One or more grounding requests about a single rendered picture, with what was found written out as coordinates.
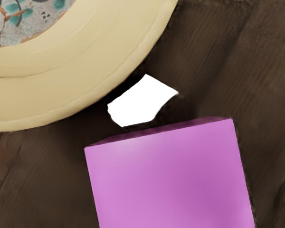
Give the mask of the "white block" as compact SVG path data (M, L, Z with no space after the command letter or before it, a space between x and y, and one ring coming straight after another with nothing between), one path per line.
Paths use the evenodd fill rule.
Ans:
M142 79L110 102L108 113L121 127L149 122L178 91L145 74Z

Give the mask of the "purple block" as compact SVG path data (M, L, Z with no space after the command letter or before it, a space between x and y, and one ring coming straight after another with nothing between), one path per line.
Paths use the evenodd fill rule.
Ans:
M255 228L232 119L120 134L85 155L100 228Z

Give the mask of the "cream plate with floral print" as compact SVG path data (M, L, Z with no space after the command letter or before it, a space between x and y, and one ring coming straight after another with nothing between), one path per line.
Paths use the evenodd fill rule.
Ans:
M0 132L44 126L97 102L146 58L178 0L76 0L52 27L0 47Z

